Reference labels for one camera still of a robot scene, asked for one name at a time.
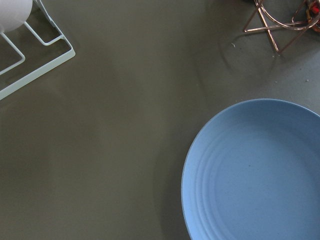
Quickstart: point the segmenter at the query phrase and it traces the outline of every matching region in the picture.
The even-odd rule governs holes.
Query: white wire rack
[[[33,0],[33,4],[37,4],[39,9],[42,11],[46,19],[49,21],[49,23],[54,27],[57,32],[58,36],[50,41],[44,41],[38,33],[25,21],[23,24],[24,26],[34,35],[34,37],[43,45],[43,46],[50,46],[54,43],[56,43],[59,40],[63,40],[67,43],[69,46],[69,50],[65,53],[59,55],[55,59],[45,63],[44,65],[38,67],[37,69],[33,70],[32,72],[26,74],[25,76],[21,77],[20,79],[16,80],[15,82],[9,84],[5,88],[0,90],[0,100],[7,97],[8,95],[12,94],[16,90],[22,88],[23,86],[27,85],[28,83],[32,82],[36,78],[40,77],[41,75],[49,72],[53,68],[59,66],[60,64],[66,62],[67,60],[71,59],[76,55],[74,48],[66,38],[66,36],[62,33],[62,31],[58,28],[58,26],[55,24],[53,19],[49,16],[47,10],[45,9],[43,3],[41,0]],[[4,75],[5,73],[12,71],[17,66],[21,65],[25,60],[26,57],[22,53],[22,51],[13,43],[13,41],[10,40],[10,38],[3,32],[0,33],[0,35],[3,37],[3,39],[14,49],[14,51],[19,55],[20,60],[15,62],[14,64],[6,67],[5,69],[0,69],[0,77]]]

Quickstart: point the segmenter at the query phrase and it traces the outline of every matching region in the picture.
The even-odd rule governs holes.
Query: copper wire stand
[[[297,8],[296,12],[294,13],[291,22],[288,23],[282,23],[276,20],[274,17],[272,17],[265,9],[263,3],[265,0],[254,0],[255,3],[255,10],[250,16],[249,20],[246,22],[243,32],[245,33],[257,33],[261,31],[266,31],[268,34],[268,37],[270,41],[273,44],[273,47],[277,53],[282,53],[287,47],[289,47],[294,41],[296,41],[299,37],[301,37],[308,29],[312,28],[314,25],[317,24],[317,22],[320,20],[320,14],[317,14],[310,22],[307,20],[305,21],[295,21],[295,17],[298,15],[304,4],[308,3],[308,0],[303,0],[303,2],[299,5]],[[263,27],[258,27],[258,28],[251,28],[248,29],[248,25],[254,18],[256,14],[259,14],[260,19],[263,23]],[[266,17],[271,20],[275,25],[268,25]],[[272,30],[275,29],[287,29],[287,30],[293,30],[297,31],[298,34],[294,36],[284,47],[279,48],[279,45],[275,41],[274,36],[272,35]]]

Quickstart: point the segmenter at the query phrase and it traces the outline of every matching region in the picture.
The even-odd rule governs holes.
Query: gray countertop
[[[1,239],[188,239],[182,169],[211,117],[255,98],[320,113],[320,36],[278,55],[242,33],[250,1],[43,3],[76,56],[0,101]]]

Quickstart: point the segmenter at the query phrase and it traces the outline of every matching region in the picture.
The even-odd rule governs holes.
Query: table surface
[[[182,169],[211,117],[256,98],[320,113],[320,36],[276,54],[242,33],[250,0],[43,3],[76,56],[0,101],[1,239],[188,239]]]

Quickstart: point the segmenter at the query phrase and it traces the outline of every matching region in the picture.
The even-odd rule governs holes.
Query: blue plate
[[[320,116],[255,99],[213,117],[186,157],[193,240],[320,240]]]

